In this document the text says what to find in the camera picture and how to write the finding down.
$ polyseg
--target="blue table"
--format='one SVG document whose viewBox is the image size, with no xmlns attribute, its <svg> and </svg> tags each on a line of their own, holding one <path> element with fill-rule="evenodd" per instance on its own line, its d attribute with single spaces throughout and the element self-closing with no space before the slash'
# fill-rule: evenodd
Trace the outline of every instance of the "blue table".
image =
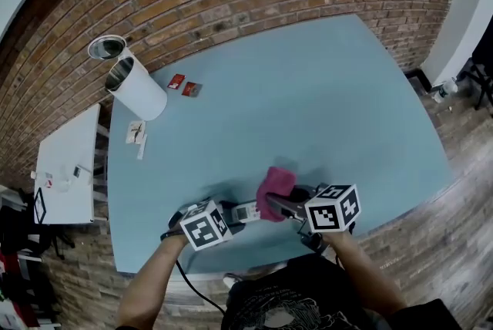
<svg viewBox="0 0 493 330">
<path fill-rule="evenodd" d="M 319 19 L 215 46 L 157 71 L 202 83 L 197 98 L 167 89 L 147 123 L 144 159 L 125 144 L 136 116 L 117 99 L 109 140 L 109 217 L 118 271 L 137 272 L 169 217 L 213 193 L 254 199 L 267 168 L 299 184 L 357 184 L 355 234 L 387 223 L 451 182 L 419 98 L 355 15 Z M 309 253 L 298 224 L 258 221 L 225 244 L 180 260 L 192 274 L 235 271 Z"/>
</svg>

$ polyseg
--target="person's arm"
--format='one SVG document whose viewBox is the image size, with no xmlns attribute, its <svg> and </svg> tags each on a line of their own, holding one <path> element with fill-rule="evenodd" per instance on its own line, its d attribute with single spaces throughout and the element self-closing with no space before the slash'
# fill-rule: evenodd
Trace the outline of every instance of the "person's arm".
<svg viewBox="0 0 493 330">
<path fill-rule="evenodd" d="M 116 316 L 118 327 L 129 326 L 138 330 L 153 328 L 163 305 L 171 270 L 187 243 L 184 235 L 163 240 L 126 289 Z"/>
<path fill-rule="evenodd" d="M 397 285 L 364 253 L 351 234 L 325 233 L 323 238 L 339 256 L 364 308 L 388 318 L 407 307 Z"/>
</svg>

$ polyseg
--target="pink cloth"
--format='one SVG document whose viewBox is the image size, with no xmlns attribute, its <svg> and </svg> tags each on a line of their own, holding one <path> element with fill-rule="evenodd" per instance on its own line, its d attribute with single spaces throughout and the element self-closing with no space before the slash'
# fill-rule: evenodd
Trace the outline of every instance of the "pink cloth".
<svg viewBox="0 0 493 330">
<path fill-rule="evenodd" d="M 260 219 L 271 222 L 281 222 L 285 219 L 284 216 L 270 209 L 266 194 L 275 193 L 281 196 L 289 196 L 295 183 L 296 175 L 291 171 L 279 167 L 269 168 L 267 176 L 260 184 L 259 190 L 257 190 L 257 208 L 260 212 Z"/>
</svg>

